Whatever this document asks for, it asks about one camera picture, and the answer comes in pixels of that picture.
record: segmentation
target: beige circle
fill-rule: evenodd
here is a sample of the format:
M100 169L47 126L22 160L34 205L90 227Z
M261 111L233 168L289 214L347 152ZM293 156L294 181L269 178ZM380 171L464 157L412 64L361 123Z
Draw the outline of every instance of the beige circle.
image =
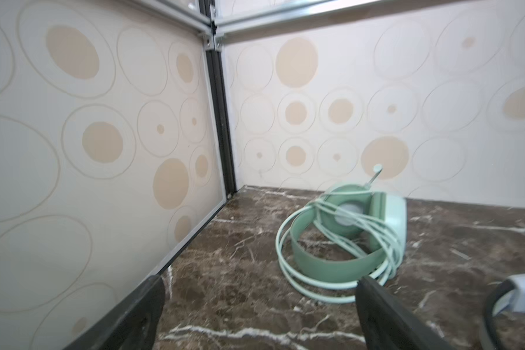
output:
M307 108L299 101L291 102L286 107L286 121L291 125L300 125L307 118Z
M178 159L169 158L161 163L154 175L154 197L163 209L175 209L189 191L189 173Z
M190 83L193 79L194 70L192 65L193 63L189 59L189 56L182 53L177 56L177 72L186 83Z
M379 137L370 142L362 153L362 166L369 176L375 172L376 164L383 166L378 178L394 178L399 175L408 164L409 152L406 143L394 136Z
M461 46L463 46L464 49L470 49L475 43L476 38L474 36L469 36L463 40Z
M175 224L175 239L177 242L182 241L192 229L193 224L188 216L180 217Z
M95 122L82 135L82 145L91 159L100 163L112 163L122 153L123 139L117 128L107 122Z
M99 56L91 41L76 28L56 25L47 31L46 45L56 65L78 79L99 72Z
M208 159L205 155L200 155L196 159L195 171L196 175L200 176L201 178L205 177L208 173Z
M292 146L286 151L286 161L292 166L301 166L307 155L300 146Z
M348 99L337 99L329 106L329 119L335 124L343 124L350 120L354 113L354 105Z
M115 61L97 27L58 2L25 3L17 18L17 39L35 71L47 83L74 97L91 99L111 90Z
M302 87L310 82L315 73L319 56L317 49L304 38L293 38L278 51L276 73L282 84L288 87Z
M76 323L74 323L74 326L72 327L72 335L76 336L80 334L84 330L85 325L87 325L87 318L82 317L79 320L77 320Z
M503 106L502 111L511 119L525 119L525 87L512 93Z

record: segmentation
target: black edge trim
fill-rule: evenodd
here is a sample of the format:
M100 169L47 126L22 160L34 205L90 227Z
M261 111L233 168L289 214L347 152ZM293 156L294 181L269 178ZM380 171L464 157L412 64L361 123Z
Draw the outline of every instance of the black edge trim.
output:
M356 307L369 350L454 350L369 276L358 282Z
M200 0L199 7L201 12L209 17L210 5L214 5L214 0ZM212 33L216 33L214 22L212 22ZM216 119L216 132L218 134L220 158L222 160L225 195L229 199L231 195L237 192L237 187L235 185L230 119L227 110L227 99L225 98L222 54L215 50L206 51L206 65L208 66L212 105L214 106L214 118Z
M486 301L484 302L484 307L482 310L482 322L484 322L484 326L486 328L486 333L488 334L488 337L492 341L492 344L495 346L494 350L507 350L504 344L502 344L502 341L498 337L498 333L496 331L496 324L494 323L494 318L492 317L494 305L496 304L498 299L500 299L501 297L503 297L504 295L506 295L514 289L515 285L513 284L513 282L511 282L509 279L506 279L488 295Z

